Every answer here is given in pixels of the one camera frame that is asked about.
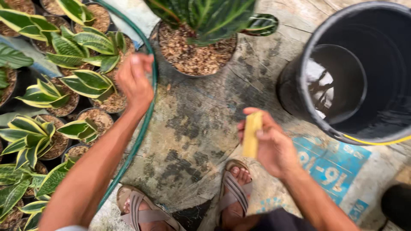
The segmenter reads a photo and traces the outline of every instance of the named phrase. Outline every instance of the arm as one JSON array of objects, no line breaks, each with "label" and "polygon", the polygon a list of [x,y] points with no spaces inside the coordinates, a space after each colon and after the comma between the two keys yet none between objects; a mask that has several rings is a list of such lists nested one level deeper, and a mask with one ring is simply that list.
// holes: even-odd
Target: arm
[{"label": "arm", "polygon": [[127,108],[113,127],[76,162],[47,205],[39,230],[80,225],[88,227],[109,181],[139,121],[154,95],[144,70],[151,72],[152,56],[132,54],[124,61],[116,81],[127,96]]},{"label": "arm", "polygon": [[[258,111],[245,108],[245,114]],[[243,137],[245,122],[238,125],[239,137]],[[263,131],[258,131],[258,161],[274,177],[279,178],[293,197],[302,215],[318,231],[359,231],[359,228],[331,200],[322,188],[300,166],[293,141],[273,120],[263,113]]]}]

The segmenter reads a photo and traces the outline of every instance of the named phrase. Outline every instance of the yellow sponge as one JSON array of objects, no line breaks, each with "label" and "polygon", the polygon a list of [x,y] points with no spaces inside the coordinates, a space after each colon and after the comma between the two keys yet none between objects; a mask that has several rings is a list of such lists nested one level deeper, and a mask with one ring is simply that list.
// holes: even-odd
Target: yellow sponge
[{"label": "yellow sponge", "polygon": [[258,139],[256,131],[263,128],[263,112],[256,111],[248,115],[245,119],[244,139],[242,141],[242,155],[245,157],[257,158]]}]

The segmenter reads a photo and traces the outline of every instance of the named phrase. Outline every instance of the water in bucket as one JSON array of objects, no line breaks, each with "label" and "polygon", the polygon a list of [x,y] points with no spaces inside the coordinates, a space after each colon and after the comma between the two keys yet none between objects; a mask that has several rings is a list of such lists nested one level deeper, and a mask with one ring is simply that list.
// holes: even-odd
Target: water in bucket
[{"label": "water in bucket", "polygon": [[367,82],[363,66],[341,46],[316,46],[305,75],[317,114],[328,124],[351,117],[365,99]]}]

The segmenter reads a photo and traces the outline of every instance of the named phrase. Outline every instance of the flip-flop strap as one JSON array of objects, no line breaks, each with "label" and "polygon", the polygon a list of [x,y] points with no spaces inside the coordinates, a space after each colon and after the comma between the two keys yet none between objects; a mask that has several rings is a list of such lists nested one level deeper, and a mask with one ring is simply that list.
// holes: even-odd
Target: flip-flop strap
[{"label": "flip-flop strap", "polygon": [[238,201],[244,210],[244,214],[247,213],[247,195],[250,195],[252,192],[252,182],[241,186],[237,182],[236,178],[229,171],[226,171],[224,174],[223,183],[229,189],[229,192],[227,192],[219,202],[220,211]]},{"label": "flip-flop strap", "polygon": [[170,219],[167,214],[162,210],[141,210],[139,211],[140,204],[144,198],[144,195],[136,191],[132,191],[130,194],[130,213],[127,213],[121,218],[135,230],[140,231],[139,223],[165,221]]}]

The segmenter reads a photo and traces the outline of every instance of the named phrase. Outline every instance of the sandal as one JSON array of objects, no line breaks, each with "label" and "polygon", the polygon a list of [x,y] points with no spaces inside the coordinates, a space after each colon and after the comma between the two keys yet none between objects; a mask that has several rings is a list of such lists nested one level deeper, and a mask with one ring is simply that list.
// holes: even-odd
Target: sandal
[{"label": "sandal", "polygon": [[[124,213],[124,205],[130,197],[130,213]],[[144,200],[152,210],[140,210],[141,201]],[[140,231],[139,223],[165,221],[174,230],[179,231],[179,223],[157,207],[142,191],[131,185],[123,185],[117,192],[117,206],[121,212],[121,218],[135,230]]]},{"label": "sandal", "polygon": [[[242,210],[244,211],[244,216],[246,215],[247,209],[248,209],[247,195],[250,195],[253,190],[252,180],[250,183],[245,184],[243,186],[241,186],[237,182],[236,178],[230,172],[230,170],[233,167],[238,167],[239,169],[245,168],[246,170],[249,171],[247,165],[237,159],[232,159],[227,162],[226,172],[224,173],[222,184],[221,184],[221,190],[220,190],[219,210],[218,210],[219,212],[216,216],[216,221],[217,221],[218,226],[220,225],[222,210],[224,210],[229,205],[237,201],[240,202]],[[229,190],[229,192],[227,192],[225,195],[224,195],[224,186],[226,186]]]}]

